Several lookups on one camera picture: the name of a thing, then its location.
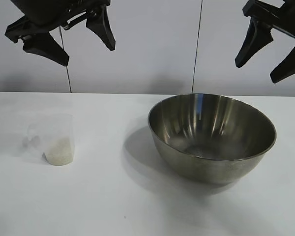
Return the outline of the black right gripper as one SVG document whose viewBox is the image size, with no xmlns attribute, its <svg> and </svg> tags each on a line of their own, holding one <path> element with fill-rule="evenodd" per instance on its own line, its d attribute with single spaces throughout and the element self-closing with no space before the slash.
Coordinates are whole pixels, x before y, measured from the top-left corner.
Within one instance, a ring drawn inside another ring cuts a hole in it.
<svg viewBox="0 0 295 236">
<path fill-rule="evenodd" d="M 243 67 L 255 53 L 273 41 L 272 28 L 295 39 L 295 0 L 285 0 L 280 7 L 260 0 L 249 0 L 242 11 L 251 19 L 243 45 L 235 58 L 237 68 Z M 270 73 L 270 77 L 276 84 L 294 74 L 295 46 Z"/>
</svg>

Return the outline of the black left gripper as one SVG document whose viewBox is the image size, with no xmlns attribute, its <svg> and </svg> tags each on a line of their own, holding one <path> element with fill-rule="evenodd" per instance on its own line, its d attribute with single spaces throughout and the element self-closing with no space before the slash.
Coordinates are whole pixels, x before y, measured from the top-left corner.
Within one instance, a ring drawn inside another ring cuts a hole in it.
<svg viewBox="0 0 295 236">
<path fill-rule="evenodd" d="M 7 27 L 5 36 L 20 39 L 35 34 L 24 40 L 23 50 L 26 53 L 68 66 L 69 55 L 48 32 L 59 26 L 68 30 L 85 19 L 86 27 L 110 51 L 116 48 L 108 19 L 109 0 L 13 0 L 12 3 L 24 16 Z"/>
</svg>

